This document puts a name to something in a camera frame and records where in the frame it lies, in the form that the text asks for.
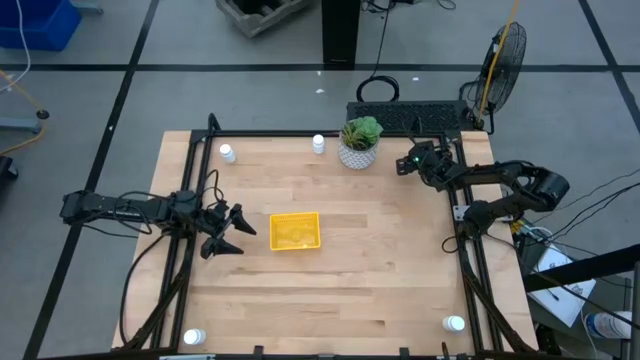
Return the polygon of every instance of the yellow container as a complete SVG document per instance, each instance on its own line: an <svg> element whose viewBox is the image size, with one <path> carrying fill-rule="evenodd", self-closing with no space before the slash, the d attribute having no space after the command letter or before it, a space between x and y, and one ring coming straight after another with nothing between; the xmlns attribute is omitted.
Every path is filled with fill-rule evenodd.
<svg viewBox="0 0 640 360"><path fill-rule="evenodd" d="M317 212L274 214L269 218L271 250L317 249L320 245L320 215Z"/></svg>

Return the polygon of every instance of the blue bin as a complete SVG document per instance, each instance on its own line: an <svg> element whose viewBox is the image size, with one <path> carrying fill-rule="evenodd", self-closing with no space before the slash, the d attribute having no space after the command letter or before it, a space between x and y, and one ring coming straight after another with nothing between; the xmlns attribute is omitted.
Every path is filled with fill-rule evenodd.
<svg viewBox="0 0 640 360"><path fill-rule="evenodd" d="M80 23L69 0L20 0L20 7L29 49L64 49ZM0 9L0 46L23 48L16 0L0 0Z"/></svg>

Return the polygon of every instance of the small white bottle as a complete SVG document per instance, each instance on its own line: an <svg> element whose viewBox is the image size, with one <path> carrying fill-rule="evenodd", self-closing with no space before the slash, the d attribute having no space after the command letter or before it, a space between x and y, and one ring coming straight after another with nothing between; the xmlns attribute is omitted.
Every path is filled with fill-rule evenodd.
<svg viewBox="0 0 640 360"><path fill-rule="evenodd" d="M315 135L313 137L313 152L316 154L324 153L324 136Z"/></svg>
<svg viewBox="0 0 640 360"><path fill-rule="evenodd" d="M200 345L207 338L207 333L202 329L189 329L184 333L184 343L187 345Z"/></svg>
<svg viewBox="0 0 640 360"><path fill-rule="evenodd" d="M222 155L224 161L228 162L229 164L236 161L236 154L234 154L229 144L222 144L220 146L220 155Z"/></svg>
<svg viewBox="0 0 640 360"><path fill-rule="evenodd" d="M444 329L451 332L460 332L464 330L464 319L460 316L447 316L442 320Z"/></svg>

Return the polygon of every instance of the gray floor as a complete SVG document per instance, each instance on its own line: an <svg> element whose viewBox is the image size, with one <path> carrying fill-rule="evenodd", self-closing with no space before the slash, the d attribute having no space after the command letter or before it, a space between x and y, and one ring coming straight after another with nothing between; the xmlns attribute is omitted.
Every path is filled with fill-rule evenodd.
<svg viewBox="0 0 640 360"><path fill-rule="evenodd" d="M435 1L391 13L381 57L393 64L480 64L489 39L506 20L511 0L456 0L446 12ZM100 1L103 16L83 18L66 50L33 52L42 64L126 64L150 0ZM640 6L589 0L620 64L640 64ZM160 0L141 64L317 64L321 16L316 4L272 31L248 40L212 0ZM516 19L526 28L526 64L604 65L602 52L576 0L523 0ZM363 13L357 59L372 63L383 20ZM23 63L21 50L0 49L0 64ZM402 100L450 100L472 72L393 72ZM124 73L29 73L23 85L52 114L45 138L16 152L21 177L0 200L0 349L22 356L68 228L59 220L61 197L84 186ZM99 192L149 188L162 133L205 126L215 112L225 129L335 129L368 72L138 72L109 150ZM640 74L625 79L640 96ZM385 85L365 91L390 97ZM16 93L0 94L3 116L33 116ZM565 175L567 201L640 167L640 135L613 76L602 73L523 73L497 114L492 137L499 160L527 159ZM0 132L4 148L28 134ZM609 194L611 190L598 193ZM566 223L584 201L543 222ZM573 230L567 244L602 253L636 244L632 224L637 191ZM109 348L122 281L134 242L83 231L40 356ZM571 252L576 257L584 254Z"/></svg>

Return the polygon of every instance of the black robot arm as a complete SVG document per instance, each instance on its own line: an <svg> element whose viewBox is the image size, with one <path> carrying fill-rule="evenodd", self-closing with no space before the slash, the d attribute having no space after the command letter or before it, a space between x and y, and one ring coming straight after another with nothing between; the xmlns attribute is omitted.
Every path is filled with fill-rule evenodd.
<svg viewBox="0 0 640 360"><path fill-rule="evenodd" d="M426 185L438 191L483 184L502 184L512 191L493 202L471 203L461 224L465 236L485 233L496 219L504 216L519 218L525 210L552 211L569 190L564 177L525 161L462 166L452 160L448 150L439 149L431 141L417 143L406 157L396 160L398 175L414 171L418 171Z"/></svg>
<svg viewBox="0 0 640 360"><path fill-rule="evenodd" d="M78 191L63 198L60 211L65 224L84 224L97 219L111 219L157 225L162 230L179 230L183 236L203 232L210 237L200 249L200 256L243 254L242 249L224 240L230 225L236 230L255 235L256 231L242 215L242 206L229 207L219 201L212 209L202 209L199 196L193 191L178 191L167 197L152 197L149 200L132 200L121 197L102 196L87 191Z"/></svg>

